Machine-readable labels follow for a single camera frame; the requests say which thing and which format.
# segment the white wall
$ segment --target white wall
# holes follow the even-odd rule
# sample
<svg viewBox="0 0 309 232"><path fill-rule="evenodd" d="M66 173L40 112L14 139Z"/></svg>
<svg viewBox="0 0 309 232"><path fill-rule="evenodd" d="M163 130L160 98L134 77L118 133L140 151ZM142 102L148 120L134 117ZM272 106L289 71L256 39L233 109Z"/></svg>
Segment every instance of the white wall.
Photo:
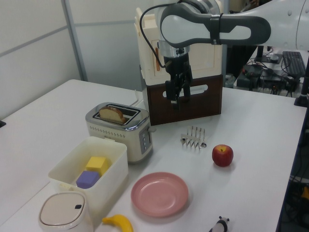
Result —
<svg viewBox="0 0 309 232"><path fill-rule="evenodd" d="M80 79L62 1L0 0L0 120Z"/></svg>
<svg viewBox="0 0 309 232"><path fill-rule="evenodd" d="M70 22L89 82L141 90L136 8L153 0L68 0Z"/></svg>

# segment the pink plate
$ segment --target pink plate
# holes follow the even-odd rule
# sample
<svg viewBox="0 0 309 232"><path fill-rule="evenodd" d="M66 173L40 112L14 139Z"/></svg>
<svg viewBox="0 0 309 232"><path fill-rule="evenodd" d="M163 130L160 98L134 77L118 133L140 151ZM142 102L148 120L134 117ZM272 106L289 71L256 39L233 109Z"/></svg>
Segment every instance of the pink plate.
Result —
<svg viewBox="0 0 309 232"><path fill-rule="evenodd" d="M172 173L151 173L139 179L132 188L131 200L136 208L152 217L167 217L186 204L186 183Z"/></svg>

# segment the apple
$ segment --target apple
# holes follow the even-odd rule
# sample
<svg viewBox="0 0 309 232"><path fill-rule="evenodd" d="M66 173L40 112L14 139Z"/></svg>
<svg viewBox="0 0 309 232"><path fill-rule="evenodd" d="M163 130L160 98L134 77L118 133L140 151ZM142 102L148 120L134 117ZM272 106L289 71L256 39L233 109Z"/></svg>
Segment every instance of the apple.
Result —
<svg viewBox="0 0 309 232"><path fill-rule="evenodd" d="M220 144L212 150L212 160L219 167L226 167L231 164L234 157L234 152L228 145Z"/></svg>

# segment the toast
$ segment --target toast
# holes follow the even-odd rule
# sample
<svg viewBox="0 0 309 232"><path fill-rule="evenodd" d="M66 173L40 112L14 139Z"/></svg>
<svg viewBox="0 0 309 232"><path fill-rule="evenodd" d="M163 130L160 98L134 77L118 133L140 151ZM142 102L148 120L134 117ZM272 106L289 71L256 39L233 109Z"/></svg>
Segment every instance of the toast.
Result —
<svg viewBox="0 0 309 232"><path fill-rule="evenodd" d="M126 122L126 118L124 117L123 113L111 106L104 106L103 108L99 109L98 113L102 120L117 122L121 124Z"/></svg>

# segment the metal toast rack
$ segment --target metal toast rack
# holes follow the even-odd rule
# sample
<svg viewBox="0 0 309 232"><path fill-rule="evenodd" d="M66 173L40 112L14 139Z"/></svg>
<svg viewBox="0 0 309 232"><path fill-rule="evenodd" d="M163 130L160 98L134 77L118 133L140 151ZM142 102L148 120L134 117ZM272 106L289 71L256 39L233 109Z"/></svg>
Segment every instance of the metal toast rack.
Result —
<svg viewBox="0 0 309 232"><path fill-rule="evenodd" d="M205 129L200 127L188 126L187 134L181 134L182 145L190 146L194 148L205 148L207 145L205 143Z"/></svg>

